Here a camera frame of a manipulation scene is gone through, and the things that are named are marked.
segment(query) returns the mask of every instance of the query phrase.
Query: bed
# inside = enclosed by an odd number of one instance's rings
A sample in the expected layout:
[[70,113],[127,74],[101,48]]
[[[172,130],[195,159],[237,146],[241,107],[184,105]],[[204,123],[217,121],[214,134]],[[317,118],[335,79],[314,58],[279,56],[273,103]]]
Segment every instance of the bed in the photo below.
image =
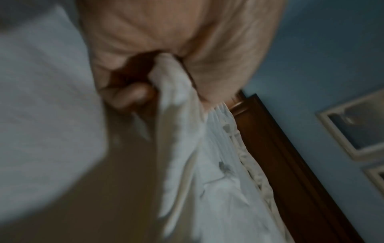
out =
[[[136,182],[123,173],[127,170],[133,174],[144,169],[151,180],[153,171],[143,165],[103,167],[106,158],[130,155],[134,147],[121,149],[125,141],[117,135],[127,133],[125,121],[114,119],[118,115],[105,108],[94,91],[86,47],[62,9],[48,11],[0,37],[1,222],[52,204],[61,207],[57,201],[68,197],[65,192],[94,170],[100,187],[90,194],[113,189],[104,185],[111,173],[116,185]],[[215,108],[209,114],[203,148],[216,167],[235,168],[243,193],[287,242],[361,242],[257,96],[239,95],[230,110],[224,104]],[[150,156],[143,153],[140,159]],[[143,193],[146,189],[136,187]],[[118,197],[108,193],[105,201],[92,201],[77,212],[92,221],[92,207],[106,207]],[[110,212],[120,211],[111,206],[99,217],[108,218]],[[78,222],[76,217],[65,222],[88,230],[87,221]],[[54,235],[49,229],[37,224],[28,230]]]

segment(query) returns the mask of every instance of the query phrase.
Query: bed frame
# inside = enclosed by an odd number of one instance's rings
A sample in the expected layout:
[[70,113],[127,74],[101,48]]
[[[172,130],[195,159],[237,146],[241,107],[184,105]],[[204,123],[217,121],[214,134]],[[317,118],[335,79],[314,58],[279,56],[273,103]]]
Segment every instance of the bed frame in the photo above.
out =
[[226,104],[249,153],[267,175],[295,242],[363,242],[257,95],[239,93]]

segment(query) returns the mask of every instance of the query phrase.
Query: white picture frame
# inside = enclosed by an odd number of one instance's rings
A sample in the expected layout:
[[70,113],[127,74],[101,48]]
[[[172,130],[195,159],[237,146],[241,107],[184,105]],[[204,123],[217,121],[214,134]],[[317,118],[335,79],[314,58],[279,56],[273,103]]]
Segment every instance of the white picture frame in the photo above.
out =
[[384,165],[364,169],[364,172],[384,196]]
[[368,94],[366,96],[354,99],[352,101],[346,102],[344,104],[332,107],[325,111],[322,111],[317,115],[318,119],[327,129],[327,131],[335,138],[339,145],[348,153],[352,160],[355,161],[371,161],[381,157],[384,157],[384,139],[381,142],[371,144],[369,146],[357,148],[356,145],[353,145],[350,139],[346,137],[345,132],[343,133],[340,128],[335,124],[334,118],[336,116],[342,117],[345,123],[354,122],[351,118],[345,116],[347,110],[351,110],[354,107],[361,106],[362,104],[372,104],[372,102],[380,102],[375,105],[378,106],[380,116],[384,115],[384,88],[376,92]]

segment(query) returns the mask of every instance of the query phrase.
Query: picture frame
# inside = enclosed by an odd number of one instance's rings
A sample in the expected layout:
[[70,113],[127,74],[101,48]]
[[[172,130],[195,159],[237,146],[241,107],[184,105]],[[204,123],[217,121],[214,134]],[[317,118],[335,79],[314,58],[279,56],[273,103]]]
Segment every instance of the picture frame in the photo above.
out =
[[316,115],[352,160],[384,157],[384,88]]
[[384,196],[384,164],[364,169],[364,172]]

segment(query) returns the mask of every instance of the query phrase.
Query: artwork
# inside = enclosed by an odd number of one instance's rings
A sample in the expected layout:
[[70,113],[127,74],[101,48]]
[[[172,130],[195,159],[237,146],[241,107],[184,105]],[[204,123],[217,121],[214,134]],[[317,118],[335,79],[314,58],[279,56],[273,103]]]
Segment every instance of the artwork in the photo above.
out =
[[384,89],[317,116],[353,160],[384,157]]
[[365,169],[365,173],[384,195],[384,165]]

